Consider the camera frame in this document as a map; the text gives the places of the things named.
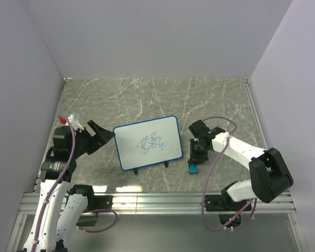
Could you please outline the blue framed small whiteboard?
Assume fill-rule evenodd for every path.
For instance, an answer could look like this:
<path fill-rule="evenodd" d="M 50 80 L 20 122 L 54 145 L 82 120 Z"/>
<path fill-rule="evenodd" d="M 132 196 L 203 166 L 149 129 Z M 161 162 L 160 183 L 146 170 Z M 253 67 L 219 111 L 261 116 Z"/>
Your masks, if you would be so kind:
<path fill-rule="evenodd" d="M 175 115 L 117 126 L 113 133 L 123 171 L 183 157 L 179 123 Z"/>

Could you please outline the blue whiteboard eraser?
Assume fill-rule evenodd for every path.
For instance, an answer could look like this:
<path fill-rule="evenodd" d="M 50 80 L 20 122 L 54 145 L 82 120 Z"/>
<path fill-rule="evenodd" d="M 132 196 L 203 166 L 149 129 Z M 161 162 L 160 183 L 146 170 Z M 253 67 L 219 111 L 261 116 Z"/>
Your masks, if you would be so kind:
<path fill-rule="evenodd" d="M 197 173 L 198 173 L 198 169 L 197 169 L 195 163 L 192 163 L 192 164 L 189 164 L 189 165 L 188 165 L 188 172 L 189 172 L 190 174 L 197 174 Z"/>

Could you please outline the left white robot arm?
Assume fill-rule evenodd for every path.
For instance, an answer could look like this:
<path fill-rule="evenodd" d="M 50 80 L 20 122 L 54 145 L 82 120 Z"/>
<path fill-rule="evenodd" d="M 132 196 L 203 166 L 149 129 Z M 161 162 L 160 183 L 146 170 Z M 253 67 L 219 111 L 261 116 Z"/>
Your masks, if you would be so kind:
<path fill-rule="evenodd" d="M 106 145 L 114 133 L 88 121 L 91 135 L 79 122 L 60 117 L 62 126 L 53 133 L 53 145 L 41 165 L 40 196 L 33 225 L 22 251 L 67 251 L 84 213 L 114 213 L 111 196 L 95 196 L 91 185 L 70 186 L 76 160 Z"/>

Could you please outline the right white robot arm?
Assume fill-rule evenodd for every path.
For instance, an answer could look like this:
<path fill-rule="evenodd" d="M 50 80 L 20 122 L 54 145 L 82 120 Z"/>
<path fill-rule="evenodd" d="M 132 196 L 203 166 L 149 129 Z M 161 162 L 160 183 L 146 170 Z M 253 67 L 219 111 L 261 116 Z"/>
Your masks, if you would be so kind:
<path fill-rule="evenodd" d="M 275 149 L 268 150 L 243 142 L 228 132 L 190 139 L 188 170 L 197 172 L 197 166 L 208 161 L 208 152 L 216 151 L 244 166 L 250 174 L 245 181 L 237 181 L 222 189 L 219 195 L 204 195 L 204 207 L 208 212 L 229 212 L 241 208 L 249 211 L 247 201 L 258 199 L 270 203 L 291 188 L 294 180 L 281 155 Z"/>

